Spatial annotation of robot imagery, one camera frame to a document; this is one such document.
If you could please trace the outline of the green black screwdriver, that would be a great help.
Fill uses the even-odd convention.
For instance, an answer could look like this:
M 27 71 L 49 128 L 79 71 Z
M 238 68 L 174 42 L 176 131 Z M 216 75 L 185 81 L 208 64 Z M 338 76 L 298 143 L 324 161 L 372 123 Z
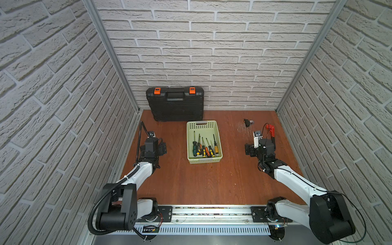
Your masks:
M 197 155 L 198 155 L 198 143 L 196 142 L 196 132 L 194 131 L 193 156 L 197 157 Z

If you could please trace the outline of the yellow handle black screwdriver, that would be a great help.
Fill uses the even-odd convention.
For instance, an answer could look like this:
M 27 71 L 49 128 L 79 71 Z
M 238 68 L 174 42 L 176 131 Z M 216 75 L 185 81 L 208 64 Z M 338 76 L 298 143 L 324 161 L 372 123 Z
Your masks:
M 219 155 L 219 149 L 218 149 L 217 142 L 215 140 L 215 135 L 214 134 L 213 134 L 213 140 L 214 140 L 214 152 L 215 152 L 215 155 L 218 156 Z

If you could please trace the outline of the black yellow short screwdriver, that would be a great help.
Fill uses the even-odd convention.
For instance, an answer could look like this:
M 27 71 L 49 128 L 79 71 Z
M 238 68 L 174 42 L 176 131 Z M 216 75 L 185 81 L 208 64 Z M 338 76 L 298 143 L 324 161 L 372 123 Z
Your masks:
M 202 146 L 203 157 L 206 158 L 207 157 L 207 153 L 206 153 L 206 150 L 205 150 L 205 143 L 204 143 L 204 139 L 203 138 L 202 138 L 201 146 Z

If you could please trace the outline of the black yellow slanted screwdriver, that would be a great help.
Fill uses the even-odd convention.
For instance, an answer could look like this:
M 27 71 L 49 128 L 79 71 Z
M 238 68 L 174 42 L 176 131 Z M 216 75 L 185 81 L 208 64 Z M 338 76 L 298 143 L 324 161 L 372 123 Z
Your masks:
M 203 138 L 203 137 L 202 137 L 202 147 L 203 147 L 203 154 L 204 154 L 204 157 L 209 158 L 209 157 L 210 157 L 210 153 L 209 153 L 209 150 L 208 150 L 208 148 L 207 148 L 207 146 L 206 146 L 206 144 L 205 144 L 205 141 L 204 141 L 204 138 Z

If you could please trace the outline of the black yellow button screwdriver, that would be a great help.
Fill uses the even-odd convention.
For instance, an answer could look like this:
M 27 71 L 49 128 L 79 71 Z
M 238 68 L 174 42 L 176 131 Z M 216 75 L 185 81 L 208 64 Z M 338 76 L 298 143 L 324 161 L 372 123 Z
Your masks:
M 213 148 L 211 146 L 210 141 L 207 138 L 206 138 L 206 141 L 207 141 L 207 147 L 208 147 L 208 150 L 209 150 L 210 157 L 215 157 L 215 152 L 214 152 L 214 150 L 213 150 Z

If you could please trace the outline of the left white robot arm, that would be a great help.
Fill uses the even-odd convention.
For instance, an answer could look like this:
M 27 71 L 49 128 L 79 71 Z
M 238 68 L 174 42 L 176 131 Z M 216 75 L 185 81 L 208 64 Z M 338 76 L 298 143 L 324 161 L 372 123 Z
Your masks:
M 137 191 L 159 166 L 159 157 L 166 154 L 166 144 L 148 132 L 145 144 L 140 147 L 140 158 L 135 168 L 116 183 L 107 183 L 98 202 L 88 217 L 88 229 L 94 235 L 115 231 L 131 231 L 141 218 L 154 221 L 158 216 L 155 198 L 137 197 Z

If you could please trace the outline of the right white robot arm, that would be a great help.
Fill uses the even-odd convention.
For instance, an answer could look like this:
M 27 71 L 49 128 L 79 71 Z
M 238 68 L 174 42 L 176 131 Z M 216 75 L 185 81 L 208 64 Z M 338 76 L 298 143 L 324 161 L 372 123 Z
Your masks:
M 270 199 L 264 210 L 268 221 L 291 219 L 310 229 L 324 244 L 330 244 L 356 232 L 342 193 L 315 185 L 277 159 L 273 138 L 263 138 L 261 131 L 255 131 L 253 139 L 253 144 L 245 145 L 246 155 L 256 157 L 260 171 L 284 184 L 305 202 L 304 205 L 299 205 L 284 197 Z

